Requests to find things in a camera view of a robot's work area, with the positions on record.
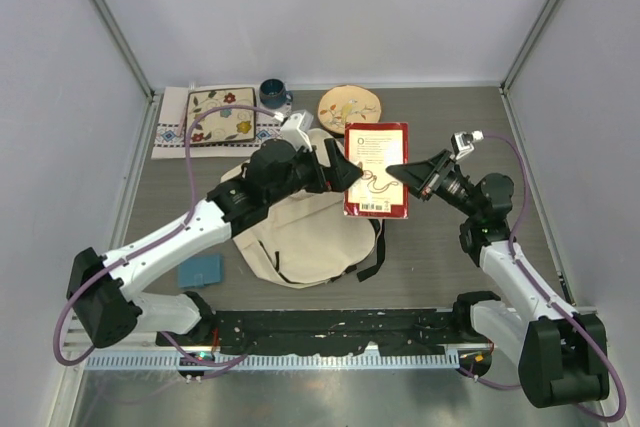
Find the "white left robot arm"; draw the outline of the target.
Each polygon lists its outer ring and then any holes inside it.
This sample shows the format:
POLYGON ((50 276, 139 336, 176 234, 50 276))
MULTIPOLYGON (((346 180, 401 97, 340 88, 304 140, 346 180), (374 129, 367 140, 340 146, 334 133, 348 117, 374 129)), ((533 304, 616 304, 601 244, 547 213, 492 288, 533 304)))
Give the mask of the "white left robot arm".
POLYGON ((145 288, 195 254, 265 220, 271 206, 306 191, 343 193, 363 171, 337 142, 324 142, 328 165, 314 147, 266 142, 238 175, 221 182, 182 217, 128 246, 98 254, 87 248, 73 261, 67 299, 93 347, 111 347, 139 330, 168 331, 190 345, 213 332, 210 310, 192 294, 151 295, 145 288))

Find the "cream canvas backpack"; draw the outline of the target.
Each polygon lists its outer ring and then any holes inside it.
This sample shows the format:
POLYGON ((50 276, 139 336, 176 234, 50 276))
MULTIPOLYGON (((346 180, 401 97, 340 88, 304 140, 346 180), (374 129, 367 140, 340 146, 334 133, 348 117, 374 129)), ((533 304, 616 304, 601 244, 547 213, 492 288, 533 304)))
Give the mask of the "cream canvas backpack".
POLYGON ((256 277, 295 289, 352 272, 363 282, 386 257, 384 222, 346 216, 340 193, 296 193, 234 243, 256 277))

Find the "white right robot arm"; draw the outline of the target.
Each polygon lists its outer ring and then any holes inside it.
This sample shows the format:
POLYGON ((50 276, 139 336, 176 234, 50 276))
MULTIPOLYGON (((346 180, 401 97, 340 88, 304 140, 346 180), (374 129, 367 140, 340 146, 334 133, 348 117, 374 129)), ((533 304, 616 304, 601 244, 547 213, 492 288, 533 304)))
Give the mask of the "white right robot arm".
POLYGON ((456 312, 451 318, 455 336, 472 342, 482 335, 496 343, 516 365, 525 396, 538 408, 606 398, 604 325, 560 298, 524 256, 507 220, 513 208, 511 178, 490 173, 472 183, 447 150, 386 171, 414 197, 438 196, 466 215, 461 248, 506 295, 502 302, 486 294, 456 312))

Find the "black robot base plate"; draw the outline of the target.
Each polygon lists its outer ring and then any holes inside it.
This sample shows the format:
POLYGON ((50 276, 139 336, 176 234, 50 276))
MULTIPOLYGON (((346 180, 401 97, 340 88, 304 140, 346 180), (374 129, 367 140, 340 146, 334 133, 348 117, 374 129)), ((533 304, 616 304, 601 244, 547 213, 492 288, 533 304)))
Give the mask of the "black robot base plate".
POLYGON ((202 344, 229 355, 342 357, 371 343, 383 356, 409 356, 487 342, 450 310, 358 309, 219 311, 202 344))

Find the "red bordered book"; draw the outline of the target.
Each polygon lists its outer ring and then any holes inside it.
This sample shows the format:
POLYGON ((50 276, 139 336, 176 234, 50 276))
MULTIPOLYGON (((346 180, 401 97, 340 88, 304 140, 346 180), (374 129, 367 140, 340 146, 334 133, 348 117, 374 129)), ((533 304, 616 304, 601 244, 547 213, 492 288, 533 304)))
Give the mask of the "red bordered book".
POLYGON ((350 123, 344 146, 347 159, 362 171, 362 176, 345 193, 345 215, 407 219, 407 187, 386 169, 408 160, 408 124, 350 123))

